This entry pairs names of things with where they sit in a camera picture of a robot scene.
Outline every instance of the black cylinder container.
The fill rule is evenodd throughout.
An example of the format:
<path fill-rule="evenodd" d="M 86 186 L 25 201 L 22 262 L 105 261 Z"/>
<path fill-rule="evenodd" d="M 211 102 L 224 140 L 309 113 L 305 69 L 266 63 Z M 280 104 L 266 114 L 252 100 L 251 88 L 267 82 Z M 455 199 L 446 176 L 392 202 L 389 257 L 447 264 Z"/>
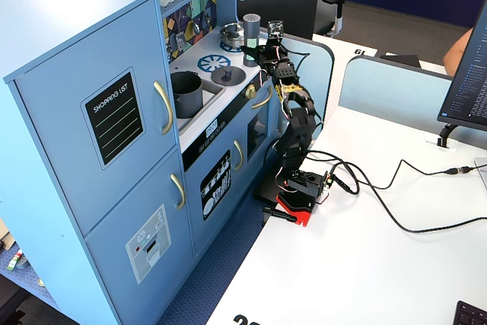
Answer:
<path fill-rule="evenodd" d="M 173 85 L 176 117 L 193 118 L 203 108 L 203 84 L 194 72 L 175 72 L 170 75 Z"/>

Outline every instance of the gold door handle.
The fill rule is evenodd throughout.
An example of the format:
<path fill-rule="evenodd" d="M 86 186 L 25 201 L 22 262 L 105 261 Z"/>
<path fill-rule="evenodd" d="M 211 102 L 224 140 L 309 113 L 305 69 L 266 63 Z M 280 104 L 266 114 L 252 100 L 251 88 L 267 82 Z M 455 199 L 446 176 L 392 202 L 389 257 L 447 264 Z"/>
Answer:
<path fill-rule="evenodd" d="M 170 179 L 173 181 L 174 184 L 176 184 L 177 189 L 180 190 L 181 193 L 181 202 L 179 205 L 176 206 L 177 209 L 182 209 L 185 204 L 186 204 L 186 194 L 184 193 L 184 188 L 181 182 L 177 179 L 177 177 L 174 174 L 170 175 Z"/>
<path fill-rule="evenodd" d="M 254 104 L 254 105 L 252 106 L 252 109 L 253 109 L 253 110 L 256 110 L 257 108 L 260 108 L 261 106 L 263 106 L 263 105 L 267 104 L 267 103 L 268 103 L 268 102 L 271 100 L 271 98 L 272 98 L 272 87 L 271 87 L 271 86 L 269 86 L 269 96 L 266 98 L 266 100 L 263 100 L 263 101 L 262 101 L 262 102 L 260 102 L 260 103 Z"/>
<path fill-rule="evenodd" d="M 162 100 L 164 101 L 164 104 L 166 104 L 167 114 L 169 116 L 167 125 L 162 129 L 162 134 L 165 135 L 170 131 L 170 128 L 173 126 L 173 109 L 170 107 L 170 101 L 169 98 L 167 97 L 166 92 L 156 81 L 154 82 L 154 88 L 157 91 L 157 93 L 161 96 Z"/>
<path fill-rule="evenodd" d="M 238 153 L 240 154 L 240 163 L 235 167 L 235 171 L 237 171 L 242 167 L 242 165 L 244 165 L 244 153 L 242 152 L 242 147 L 237 140 L 234 141 L 234 145 L 237 148 Z"/>

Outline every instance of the blue carpet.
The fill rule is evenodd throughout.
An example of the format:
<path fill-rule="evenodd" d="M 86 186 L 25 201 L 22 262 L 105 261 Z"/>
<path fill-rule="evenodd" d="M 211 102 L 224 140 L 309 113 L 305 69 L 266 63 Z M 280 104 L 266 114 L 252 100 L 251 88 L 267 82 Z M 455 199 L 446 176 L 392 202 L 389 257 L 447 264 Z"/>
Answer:
<path fill-rule="evenodd" d="M 158 325 L 203 325 L 262 230 L 263 204 L 248 192 Z"/>
<path fill-rule="evenodd" d="M 3 250 L 0 254 L 0 275 L 7 279 L 10 279 L 16 285 L 22 287 L 26 291 L 29 291 L 34 296 L 40 298 L 47 304 L 58 310 L 57 304 L 54 302 L 53 298 L 47 291 L 46 287 L 40 287 L 37 284 L 39 277 L 33 270 L 32 266 L 28 266 L 25 269 L 15 268 L 14 270 L 7 270 L 7 266 L 11 259 L 18 252 L 18 245 L 14 244 L 10 250 Z"/>

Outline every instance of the stove knob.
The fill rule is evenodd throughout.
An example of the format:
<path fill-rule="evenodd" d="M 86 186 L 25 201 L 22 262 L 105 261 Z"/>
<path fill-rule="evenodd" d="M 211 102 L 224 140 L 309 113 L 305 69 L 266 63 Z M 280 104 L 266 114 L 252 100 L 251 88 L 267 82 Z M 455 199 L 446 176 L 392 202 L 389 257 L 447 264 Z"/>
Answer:
<path fill-rule="evenodd" d="M 246 99 L 255 99 L 257 95 L 256 87 L 254 84 L 251 84 L 245 90 L 245 98 Z"/>

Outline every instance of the dell monitor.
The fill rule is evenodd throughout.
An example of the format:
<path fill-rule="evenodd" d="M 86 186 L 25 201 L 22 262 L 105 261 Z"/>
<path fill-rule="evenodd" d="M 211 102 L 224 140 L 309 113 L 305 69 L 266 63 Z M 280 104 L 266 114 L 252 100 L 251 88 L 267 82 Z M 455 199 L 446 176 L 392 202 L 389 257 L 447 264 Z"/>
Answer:
<path fill-rule="evenodd" d="M 258 14 L 261 27 L 269 21 L 284 21 L 284 32 L 311 40 L 318 0 L 237 0 L 237 14 Z"/>
<path fill-rule="evenodd" d="M 487 131 L 487 0 L 443 102 L 438 121 Z"/>

